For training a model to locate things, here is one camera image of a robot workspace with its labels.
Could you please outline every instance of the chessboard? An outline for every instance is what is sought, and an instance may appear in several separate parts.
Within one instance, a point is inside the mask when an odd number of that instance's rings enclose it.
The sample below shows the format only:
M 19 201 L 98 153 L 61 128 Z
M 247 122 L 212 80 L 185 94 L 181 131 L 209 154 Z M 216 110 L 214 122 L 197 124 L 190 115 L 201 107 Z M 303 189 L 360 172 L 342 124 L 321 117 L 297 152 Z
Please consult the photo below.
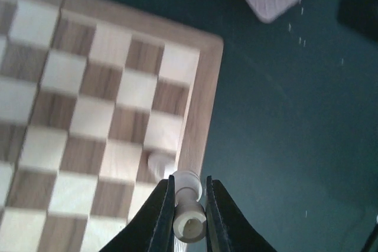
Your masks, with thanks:
M 108 0 L 0 0 L 0 251 L 99 251 L 151 152 L 200 174 L 222 52 Z

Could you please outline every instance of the chess piece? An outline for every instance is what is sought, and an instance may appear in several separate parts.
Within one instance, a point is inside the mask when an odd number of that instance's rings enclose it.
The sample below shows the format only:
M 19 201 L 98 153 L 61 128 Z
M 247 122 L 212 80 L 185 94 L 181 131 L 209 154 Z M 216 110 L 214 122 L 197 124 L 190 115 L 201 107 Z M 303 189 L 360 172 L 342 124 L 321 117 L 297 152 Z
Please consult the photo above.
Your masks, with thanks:
M 202 196 L 201 180 L 194 172 L 176 171 L 175 162 L 164 153 L 152 153 L 148 168 L 159 182 L 175 178 L 175 216 L 173 231 L 183 243 L 194 243 L 206 236 L 206 215 L 198 202 Z
M 176 171 L 175 216 L 173 232 L 184 243 L 195 243 L 206 236 L 206 215 L 198 202 L 202 196 L 201 180 L 194 172 Z
M 159 182 L 162 179 L 167 179 L 176 171 L 175 161 L 167 154 L 160 152 L 153 152 L 148 157 L 148 169 Z

